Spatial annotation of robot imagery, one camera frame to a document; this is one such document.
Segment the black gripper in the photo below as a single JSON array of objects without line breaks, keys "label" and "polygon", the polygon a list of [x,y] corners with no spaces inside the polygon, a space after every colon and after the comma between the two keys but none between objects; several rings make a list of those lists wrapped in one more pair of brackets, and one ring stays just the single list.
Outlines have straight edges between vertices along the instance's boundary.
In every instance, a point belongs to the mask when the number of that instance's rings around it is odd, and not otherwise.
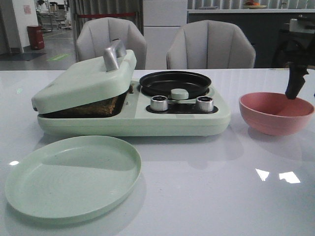
[{"label": "black gripper", "polygon": [[278,34],[278,67],[289,66],[287,99],[295,99],[308,74],[307,67],[315,65],[315,19],[299,15],[290,19],[287,29]]}]

